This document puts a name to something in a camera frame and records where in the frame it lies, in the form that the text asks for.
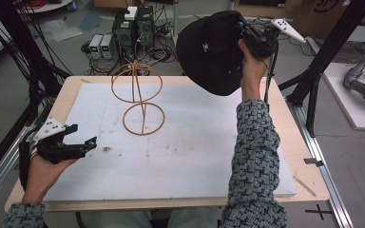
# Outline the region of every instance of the patterned sleeve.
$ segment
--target patterned sleeve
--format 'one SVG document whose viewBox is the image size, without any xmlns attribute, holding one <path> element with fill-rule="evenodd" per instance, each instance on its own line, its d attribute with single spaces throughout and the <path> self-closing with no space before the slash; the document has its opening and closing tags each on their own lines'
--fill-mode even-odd
<svg viewBox="0 0 365 228">
<path fill-rule="evenodd" d="M 279 184 L 279 135 L 266 103 L 250 100 L 239 104 L 237 118 L 238 136 L 221 227 L 285 227 L 285 211 L 273 195 Z"/>
<path fill-rule="evenodd" d="M 43 227 L 44 204 L 20 203 L 11 205 L 2 228 Z"/>
</svg>

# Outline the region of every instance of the whiteboard surface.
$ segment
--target whiteboard surface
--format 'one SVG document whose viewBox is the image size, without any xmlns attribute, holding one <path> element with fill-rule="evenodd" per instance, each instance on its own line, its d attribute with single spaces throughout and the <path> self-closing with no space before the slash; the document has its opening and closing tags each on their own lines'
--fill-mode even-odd
<svg viewBox="0 0 365 228">
<path fill-rule="evenodd" d="M 141 84 L 146 98 L 158 88 Z M 116 91 L 126 98 L 131 85 L 116 85 Z M 78 124 L 79 129 L 66 136 L 65 143 L 97 136 L 98 146 L 66 170 L 45 201 L 227 197 L 240 100 L 240 90 L 220 97 L 197 85 L 164 85 L 150 100 L 165 113 L 163 127 L 136 136 L 122 121 L 132 104 L 116 99 L 109 84 L 83 84 L 65 123 Z M 146 117 L 153 125 L 161 120 L 160 113 L 149 108 Z M 136 121 L 138 116 L 132 112 L 128 119 Z M 275 195 L 293 196 L 296 187 L 281 151 L 279 157 Z"/>
</svg>

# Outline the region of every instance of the hand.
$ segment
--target hand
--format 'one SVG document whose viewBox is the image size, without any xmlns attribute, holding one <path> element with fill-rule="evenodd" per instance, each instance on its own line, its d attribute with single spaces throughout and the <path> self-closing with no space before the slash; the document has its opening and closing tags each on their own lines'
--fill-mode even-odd
<svg viewBox="0 0 365 228">
<path fill-rule="evenodd" d="M 77 160 L 66 160 L 53 164 L 39 155 L 34 155 L 30 162 L 28 185 L 22 202 L 40 203 L 47 191 L 55 184 L 61 174 Z"/>
<path fill-rule="evenodd" d="M 239 39 L 239 47 L 244 54 L 242 60 L 242 78 L 240 81 L 242 100 L 260 99 L 260 80 L 269 67 L 271 59 L 257 60 L 242 39 Z"/>
</svg>

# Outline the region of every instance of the black hat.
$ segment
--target black hat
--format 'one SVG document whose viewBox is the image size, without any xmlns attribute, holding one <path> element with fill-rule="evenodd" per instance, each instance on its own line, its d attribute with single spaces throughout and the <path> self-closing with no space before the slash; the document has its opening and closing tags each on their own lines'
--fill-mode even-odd
<svg viewBox="0 0 365 228">
<path fill-rule="evenodd" d="M 176 50 L 182 70 L 210 93 L 228 96 L 240 87 L 240 19 L 237 11 L 217 12 L 189 24 L 179 35 Z"/>
</svg>

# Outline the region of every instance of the white device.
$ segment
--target white device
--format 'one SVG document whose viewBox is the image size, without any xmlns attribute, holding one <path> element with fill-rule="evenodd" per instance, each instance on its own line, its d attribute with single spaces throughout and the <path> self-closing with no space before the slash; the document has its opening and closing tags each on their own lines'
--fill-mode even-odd
<svg viewBox="0 0 365 228">
<path fill-rule="evenodd" d="M 134 21 L 136 17 L 136 13 L 138 12 L 137 7 L 128 7 L 129 13 L 125 14 L 125 20 L 127 21 Z"/>
<path fill-rule="evenodd" d="M 102 43 L 103 35 L 94 35 L 91 40 L 88 48 L 90 49 L 91 57 L 93 59 L 102 58 L 102 49 L 100 48 L 100 44 Z"/>
<path fill-rule="evenodd" d="M 115 43 L 112 40 L 112 35 L 104 35 L 100 47 L 102 49 L 103 58 L 112 59 L 115 56 Z"/>
<path fill-rule="evenodd" d="M 306 39 L 302 37 L 285 19 L 273 19 L 271 20 L 272 25 L 280 29 L 283 33 L 286 33 L 293 38 L 299 40 L 302 43 L 306 43 Z"/>
<path fill-rule="evenodd" d="M 48 136 L 55 135 L 61 131 L 65 131 L 65 126 L 59 123 L 52 117 L 48 117 L 46 122 L 41 126 L 40 130 L 38 130 L 37 134 L 34 136 L 34 140 L 43 140 Z"/>
</svg>

